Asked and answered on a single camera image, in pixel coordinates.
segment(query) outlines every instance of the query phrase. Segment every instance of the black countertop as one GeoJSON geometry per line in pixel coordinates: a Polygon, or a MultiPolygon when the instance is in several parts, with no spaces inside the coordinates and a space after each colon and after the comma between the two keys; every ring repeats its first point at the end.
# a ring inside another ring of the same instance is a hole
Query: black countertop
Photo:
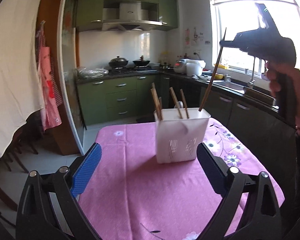
{"type": "MultiPolygon", "coordinates": [[[[120,74],[107,74],[104,75],[103,77],[99,77],[99,78],[87,78],[87,79],[78,79],[77,80],[77,84],[85,84],[85,83],[90,83],[90,82],[97,82],[100,80],[106,80],[106,79],[112,79],[112,78],[120,78],[120,77],[130,77],[130,76],[142,76],[142,75],[154,75],[154,74],[163,74],[166,76],[170,76],[170,77],[175,77],[178,79],[183,79],[183,80],[187,80],[188,82],[191,82],[193,84],[197,84],[197,85],[201,85],[202,87],[207,87],[209,84],[209,81],[205,81],[202,79],[192,79],[191,77],[188,77],[185,74],[179,74],[179,73],[175,73],[173,70],[169,70],[169,71],[165,71],[165,70],[157,70],[157,71],[142,71],[142,72],[130,72],[130,73],[120,73],[120,74]]],[[[277,119],[283,121],[286,123],[286,121],[279,116],[278,114],[278,110],[272,106],[266,105],[264,103],[262,103],[261,101],[251,98],[251,97],[247,97],[244,94],[241,94],[239,92],[236,92],[232,89],[228,89],[226,87],[221,87],[218,85],[213,84],[211,87],[211,90],[215,91],[215,92],[219,92],[222,94],[225,94],[229,97],[235,98],[237,100],[242,101],[243,103],[247,103],[251,106],[254,106],[268,114],[271,114],[272,116],[276,117],[277,119]]]]}

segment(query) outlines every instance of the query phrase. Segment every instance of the metal bolt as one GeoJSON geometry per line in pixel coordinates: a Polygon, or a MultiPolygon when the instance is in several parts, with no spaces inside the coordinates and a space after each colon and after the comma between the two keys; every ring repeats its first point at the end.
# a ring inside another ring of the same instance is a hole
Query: metal bolt
{"type": "Polygon", "coordinates": [[[66,173],[66,172],[68,171],[68,167],[67,167],[67,166],[62,166],[62,167],[59,169],[59,171],[60,171],[61,173],[66,173]]]}
{"type": "Polygon", "coordinates": [[[261,172],[261,176],[264,177],[264,178],[269,177],[268,173],[266,173],[265,171],[261,172]]]}
{"type": "Polygon", "coordinates": [[[231,171],[232,173],[238,173],[238,172],[239,172],[239,169],[238,169],[237,167],[235,167],[235,166],[232,166],[232,167],[230,167],[230,171],[231,171]]]}
{"type": "Polygon", "coordinates": [[[35,177],[37,175],[37,172],[36,171],[31,171],[30,173],[29,173],[29,176],[30,177],[35,177]]]}

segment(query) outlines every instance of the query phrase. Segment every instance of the range hood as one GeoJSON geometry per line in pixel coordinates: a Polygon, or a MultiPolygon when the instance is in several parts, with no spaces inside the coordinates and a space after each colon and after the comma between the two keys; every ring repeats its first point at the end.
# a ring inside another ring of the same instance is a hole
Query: range hood
{"type": "Polygon", "coordinates": [[[142,19],[140,1],[124,1],[119,6],[119,19],[103,20],[102,31],[150,31],[161,25],[162,22],[142,19]]]}

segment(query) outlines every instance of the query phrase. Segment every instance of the gas stove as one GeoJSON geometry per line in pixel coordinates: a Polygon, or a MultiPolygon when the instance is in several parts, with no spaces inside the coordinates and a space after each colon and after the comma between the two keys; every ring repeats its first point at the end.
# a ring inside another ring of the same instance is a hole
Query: gas stove
{"type": "Polygon", "coordinates": [[[135,72],[154,72],[157,71],[152,69],[150,66],[143,66],[143,67],[134,67],[134,68],[113,68],[109,70],[109,75],[118,75],[124,73],[135,73],[135,72]]]}

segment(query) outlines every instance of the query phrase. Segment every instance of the pink tablecloth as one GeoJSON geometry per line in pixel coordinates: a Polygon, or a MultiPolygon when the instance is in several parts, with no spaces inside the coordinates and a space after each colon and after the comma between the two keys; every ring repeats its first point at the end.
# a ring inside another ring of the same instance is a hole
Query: pink tablecloth
{"type": "MultiPolygon", "coordinates": [[[[155,123],[114,125],[100,130],[102,158],[79,204],[104,240],[192,240],[201,233],[221,197],[198,160],[157,164],[155,123]]],[[[243,173],[265,171],[224,126],[210,119],[205,144],[243,173]]],[[[283,193],[271,177],[279,205],[283,193]]],[[[243,194],[228,230],[235,231],[246,202],[243,194]]]]}

